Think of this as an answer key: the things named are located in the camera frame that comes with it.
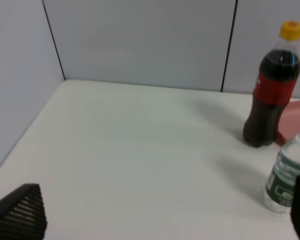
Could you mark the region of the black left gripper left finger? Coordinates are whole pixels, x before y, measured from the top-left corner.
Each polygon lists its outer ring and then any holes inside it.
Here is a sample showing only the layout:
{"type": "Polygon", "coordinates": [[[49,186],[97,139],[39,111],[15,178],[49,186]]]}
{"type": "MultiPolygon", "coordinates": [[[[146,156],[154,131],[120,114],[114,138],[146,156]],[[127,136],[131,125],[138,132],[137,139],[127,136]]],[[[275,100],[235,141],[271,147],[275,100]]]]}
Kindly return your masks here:
{"type": "Polygon", "coordinates": [[[42,240],[47,226],[39,184],[25,183],[0,199],[0,240],[42,240]]]}

